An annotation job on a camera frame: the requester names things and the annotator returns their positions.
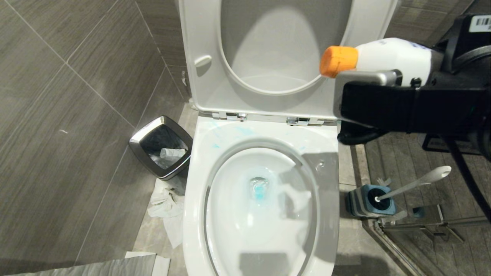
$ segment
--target floor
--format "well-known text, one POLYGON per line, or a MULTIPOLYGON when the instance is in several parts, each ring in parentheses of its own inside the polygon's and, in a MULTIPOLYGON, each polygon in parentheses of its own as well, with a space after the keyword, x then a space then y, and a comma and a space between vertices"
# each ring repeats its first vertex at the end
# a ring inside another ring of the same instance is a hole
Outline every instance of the floor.
MULTIPOLYGON (((449 153, 426 152, 417 142, 417 135, 390 133, 365 146, 371 182, 390 177, 392 188, 407 184, 437 166, 449 165, 448 177, 431 186, 395 196, 399 210, 440 204, 446 219, 483 216, 465 186, 449 153)), ((491 202, 491 163, 481 156, 466 155, 467 165, 481 191, 491 202)), ((403 223, 415 222, 407 218, 403 223)), ((429 275, 480 276, 491 275, 491 226, 454 229, 465 241, 430 240, 421 231, 389 234, 429 275)))
MULTIPOLYGON (((197 111, 189 105, 184 107, 179 124, 191 136, 196 127, 197 111)), ((345 211, 344 195, 355 189, 355 173, 352 165, 351 150, 340 145, 340 225, 339 243, 334 276, 392 276, 406 275, 371 236, 362 228, 361 221, 353 219, 345 211)), ((133 251, 155 252, 160 256, 171 258, 169 275, 186 276, 182 246, 172 250, 165 234, 161 219, 151 218, 145 214, 135 241, 133 251)))

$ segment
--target orange cap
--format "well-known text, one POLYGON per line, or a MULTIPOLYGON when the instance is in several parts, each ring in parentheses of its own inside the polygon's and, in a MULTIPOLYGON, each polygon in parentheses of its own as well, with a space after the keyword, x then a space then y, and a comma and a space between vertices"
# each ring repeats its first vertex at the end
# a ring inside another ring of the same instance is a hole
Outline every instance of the orange cap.
POLYGON ((331 46, 321 58, 319 70, 321 75, 335 78, 345 70, 355 69, 358 62, 358 50, 353 47, 331 46))

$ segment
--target toilet brush handle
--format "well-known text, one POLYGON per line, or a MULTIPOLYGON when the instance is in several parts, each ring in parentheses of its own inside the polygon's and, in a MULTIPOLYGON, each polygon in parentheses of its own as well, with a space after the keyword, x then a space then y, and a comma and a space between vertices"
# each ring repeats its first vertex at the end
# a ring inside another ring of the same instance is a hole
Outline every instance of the toilet brush handle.
POLYGON ((430 171, 429 173, 423 175, 423 177, 419 178, 418 180, 415 180, 415 181, 413 181, 407 185, 400 187, 399 189, 393 190, 393 191, 391 191, 387 194, 384 194, 382 196, 375 197, 375 201, 379 202, 383 199, 395 196, 395 195, 400 194, 400 193, 404 193, 404 192, 409 191, 411 189, 414 189, 418 186, 431 184, 433 182, 436 182, 440 179, 445 178, 451 171, 452 171, 451 166, 438 167, 438 168, 430 171))

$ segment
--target toilet paper on floor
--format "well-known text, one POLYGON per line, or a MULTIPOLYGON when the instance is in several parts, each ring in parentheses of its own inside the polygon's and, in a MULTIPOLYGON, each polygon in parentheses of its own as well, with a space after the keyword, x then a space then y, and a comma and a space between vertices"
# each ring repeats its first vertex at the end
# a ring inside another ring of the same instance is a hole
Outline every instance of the toilet paper on floor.
POLYGON ((172 248, 176 248, 182 243, 184 196, 177 195, 176 190, 169 183, 157 178, 154 191, 150 197, 150 203, 152 207, 148 208, 148 215, 153 218, 163 219, 167 237, 172 248))

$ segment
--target toilet lid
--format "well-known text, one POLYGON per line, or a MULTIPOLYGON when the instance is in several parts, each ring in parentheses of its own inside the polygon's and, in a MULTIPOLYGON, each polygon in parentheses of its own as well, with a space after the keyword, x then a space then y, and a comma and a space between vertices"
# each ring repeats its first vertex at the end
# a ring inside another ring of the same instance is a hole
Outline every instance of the toilet lid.
POLYGON ((220 166, 205 219, 218 275, 302 273, 316 232, 314 179, 302 164, 277 149, 249 148, 220 166))
POLYGON ((397 0, 180 1, 194 103, 201 111, 335 119, 331 45, 383 38, 397 0))

